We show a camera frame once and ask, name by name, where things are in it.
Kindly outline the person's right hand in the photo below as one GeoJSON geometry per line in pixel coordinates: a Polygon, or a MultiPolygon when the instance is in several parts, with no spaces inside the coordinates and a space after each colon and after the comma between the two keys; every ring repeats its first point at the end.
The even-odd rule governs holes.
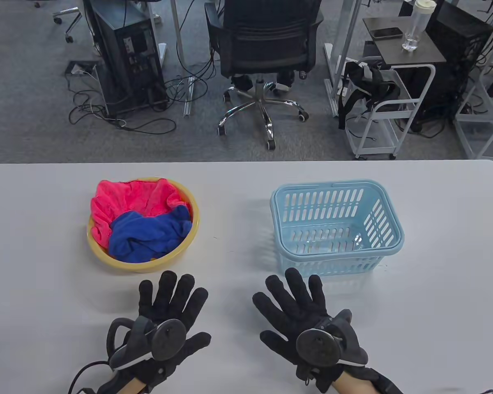
{"type": "Polygon", "coordinates": [[[351,311],[329,315],[318,276],[312,275],[305,285],[299,272],[290,268],[285,278],[287,288],[278,276],[266,279],[272,299],[262,292],[252,297],[254,306],[275,329],[261,332],[262,343],[295,366],[298,379],[315,381],[321,393],[329,387],[344,394],[374,393],[368,381],[347,370],[346,362],[359,360],[351,311]]]}

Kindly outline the person's left hand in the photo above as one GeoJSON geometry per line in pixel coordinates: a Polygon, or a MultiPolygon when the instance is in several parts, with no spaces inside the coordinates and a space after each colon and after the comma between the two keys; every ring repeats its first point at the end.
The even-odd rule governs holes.
{"type": "Polygon", "coordinates": [[[151,393],[189,356],[209,346],[207,332],[187,337],[208,298],[206,289],[194,285],[191,274],[178,278],[170,270],[162,273],[156,293],[151,281],[140,283],[138,317],[117,318],[108,329],[113,377],[99,394],[151,393]]]}

